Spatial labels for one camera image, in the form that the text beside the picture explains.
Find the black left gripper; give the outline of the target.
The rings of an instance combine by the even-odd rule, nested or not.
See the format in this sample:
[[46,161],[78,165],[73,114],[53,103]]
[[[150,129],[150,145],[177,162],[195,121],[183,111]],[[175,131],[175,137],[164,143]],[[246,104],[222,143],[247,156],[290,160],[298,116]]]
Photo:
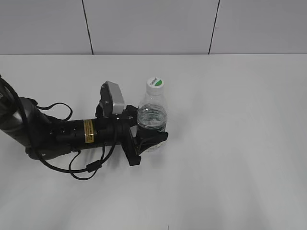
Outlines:
[[96,119],[92,120],[94,126],[94,146],[121,145],[130,166],[139,165],[139,156],[149,148],[158,145],[168,138],[167,132],[157,132],[143,137],[137,134],[133,138],[130,128],[137,125],[137,108],[127,105],[126,109],[119,115],[104,117],[101,106],[96,108]]

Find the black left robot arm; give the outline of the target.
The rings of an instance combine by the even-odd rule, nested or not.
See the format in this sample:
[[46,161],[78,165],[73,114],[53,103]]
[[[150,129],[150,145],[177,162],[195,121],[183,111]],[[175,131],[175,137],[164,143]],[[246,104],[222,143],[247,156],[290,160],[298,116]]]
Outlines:
[[58,119],[45,114],[34,99],[17,95],[5,81],[0,81],[0,128],[25,147],[26,154],[41,162],[85,149],[120,145],[129,165],[139,165],[141,153],[168,138],[165,131],[131,128],[137,125],[138,109],[125,105],[118,84],[106,81],[95,118]]

